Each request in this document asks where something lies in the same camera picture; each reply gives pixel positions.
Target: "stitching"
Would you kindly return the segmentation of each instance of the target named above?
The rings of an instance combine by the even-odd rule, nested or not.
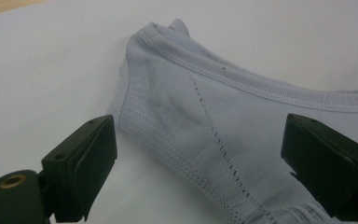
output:
[[[306,211],[308,211],[308,213],[310,213],[310,215],[315,218],[315,219],[319,219],[321,221],[324,220],[323,217],[321,217],[321,215],[319,215],[311,206],[307,205],[307,204],[303,204],[303,207],[305,208]]]
[[[198,74],[204,75],[209,78],[212,78],[213,80],[220,81],[222,83],[227,84],[230,87],[239,89],[241,91],[246,91],[246,92],[256,95],[258,97],[262,97],[262,98],[277,101],[277,102],[282,102],[282,103],[289,104],[289,105],[297,105],[297,106],[301,106],[301,107],[306,107],[306,108],[311,108],[311,109],[319,109],[319,110],[323,110],[323,111],[336,111],[336,112],[348,112],[348,113],[358,112],[358,105],[327,105],[327,104],[315,102],[313,100],[309,100],[306,103],[304,103],[302,100],[299,100],[299,99],[293,99],[293,98],[289,98],[287,96],[282,97],[280,94],[276,94],[276,92],[261,91],[255,87],[242,86],[241,84],[239,84],[235,80],[232,80],[229,77],[218,77],[218,76],[208,75],[207,73],[202,71],[203,69],[193,68],[191,66],[188,66],[186,62],[179,62],[180,59],[177,60],[174,57],[172,57],[171,55],[159,50],[159,48],[156,46],[156,44],[151,39],[149,39],[149,37],[146,34],[144,34],[143,30],[138,32],[138,35],[143,39],[143,41],[146,43],[146,45],[148,47],[153,49],[155,52],[157,52],[158,54],[160,54],[162,57],[166,58],[167,60],[177,63],[193,72],[196,72]]]
[[[122,132],[122,129],[120,128],[120,123],[121,123],[121,121],[120,121],[120,118],[121,118],[121,111],[123,110],[123,106],[124,106],[124,104],[125,104],[125,102],[126,102],[126,99],[127,99],[127,97],[128,97],[128,94],[129,94],[129,91],[130,91],[130,66],[129,66],[129,63],[128,63],[128,59],[127,59],[127,53],[126,53],[126,57],[125,57],[125,60],[124,60],[124,63],[126,64],[125,66],[127,66],[127,74],[124,74],[123,75],[123,77],[122,78],[125,78],[124,80],[122,79],[121,81],[125,81],[126,83],[126,92],[124,93],[124,92],[122,92],[122,93],[120,93],[120,94],[123,94],[123,96],[121,96],[122,97],[122,102],[117,102],[117,103],[120,103],[118,106],[119,106],[119,108],[114,108],[114,114],[115,113],[117,113],[117,116],[118,116],[118,118],[116,118],[117,119],[117,129],[119,130],[119,131],[121,131]]]
[[[136,84],[130,81],[131,87],[134,87]],[[141,110],[144,114],[147,114],[147,107],[144,104],[144,97],[142,94],[137,94],[136,91],[140,89],[134,87],[135,91],[131,91],[129,89],[128,92],[128,103],[132,104],[133,108],[129,107],[128,113],[126,116],[122,118],[122,123],[124,126],[127,127],[126,130],[123,130],[123,133],[127,133],[128,135],[132,136],[135,140],[139,143],[145,144],[147,147],[147,153],[157,159],[159,159],[163,164],[171,167],[177,173],[187,177],[190,180],[190,183],[196,185],[199,190],[201,190],[205,195],[207,195],[215,204],[218,204],[223,209],[224,214],[232,213],[234,209],[226,204],[226,198],[216,192],[211,186],[208,185],[205,178],[202,177],[202,174],[192,166],[192,164],[186,160],[186,158],[182,155],[182,153],[178,153],[177,150],[174,150],[171,147],[172,144],[167,143],[166,139],[161,139],[162,145],[165,146],[167,151],[158,151],[156,142],[151,141],[150,137],[139,135],[135,130],[139,130],[143,128],[144,125],[140,126],[139,123],[133,122],[131,116],[138,117],[139,119],[142,118],[146,123],[149,123],[152,126],[156,126],[157,124],[150,118],[150,116],[143,115],[139,112]],[[158,138],[156,133],[149,133],[150,135],[154,135],[155,138]]]
[[[298,209],[292,208],[296,216],[301,219],[301,223],[310,223],[310,220]]]
[[[218,148],[219,148],[219,151],[220,151],[220,155],[223,157],[224,161],[226,162],[226,165],[228,166],[228,170],[231,171],[231,174],[232,174],[232,178],[234,179],[235,183],[238,184],[238,186],[242,189],[241,193],[242,194],[245,194],[245,198],[246,199],[249,199],[252,204],[257,207],[260,212],[268,218],[268,220],[270,221],[270,223],[272,224],[277,224],[277,220],[276,218],[266,209],[264,208],[264,206],[262,204],[260,204],[251,194],[250,192],[248,192],[248,190],[243,186],[243,183],[241,181],[241,178],[239,177],[238,175],[238,171],[236,170],[234,164],[232,163],[229,163],[229,157],[227,155],[227,150],[225,148],[225,145],[222,141],[222,138],[219,134],[219,132],[216,130],[216,128],[214,127],[213,125],[213,121],[209,115],[209,113],[207,112],[207,108],[205,106],[205,101],[203,100],[202,98],[202,94],[200,92],[200,87],[197,83],[197,81],[195,80],[195,78],[193,78],[191,76],[191,74],[187,73],[192,84],[194,85],[194,88],[195,88],[195,92],[196,94],[199,96],[199,101],[200,101],[200,105],[202,107],[202,110],[204,111],[205,113],[205,116],[207,118],[207,120],[209,121],[209,125],[210,125],[210,128],[211,128],[211,131],[214,132],[214,139],[215,139],[215,143],[217,144]]]

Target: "underwear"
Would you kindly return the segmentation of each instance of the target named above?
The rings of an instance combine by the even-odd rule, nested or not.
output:
[[[135,34],[109,107],[118,130],[201,190],[229,223],[341,223],[281,158],[286,117],[358,143],[358,91],[312,91],[261,77],[190,38],[179,20]]]

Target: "screw hole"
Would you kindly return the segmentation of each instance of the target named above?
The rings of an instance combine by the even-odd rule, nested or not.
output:
[[[65,154],[58,154],[57,156],[55,156],[54,158],[56,159],[56,160],[62,160],[63,158],[65,158]]]
[[[25,181],[27,177],[25,175],[13,175],[1,182],[1,189],[11,189]]]

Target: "perforated fabric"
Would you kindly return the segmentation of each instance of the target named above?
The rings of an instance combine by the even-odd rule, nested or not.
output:
[[[358,91],[311,91],[264,78],[196,43],[181,21],[150,23],[127,46],[109,113],[229,223],[340,223],[290,175],[280,155],[283,130],[294,113],[358,142]]]

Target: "white surface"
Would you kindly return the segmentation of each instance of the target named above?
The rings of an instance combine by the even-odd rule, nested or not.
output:
[[[131,35],[182,19],[241,67],[294,85],[358,89],[358,1],[52,0],[0,13],[0,176],[32,169],[104,115]],[[223,223],[184,179],[117,135],[88,223]]]

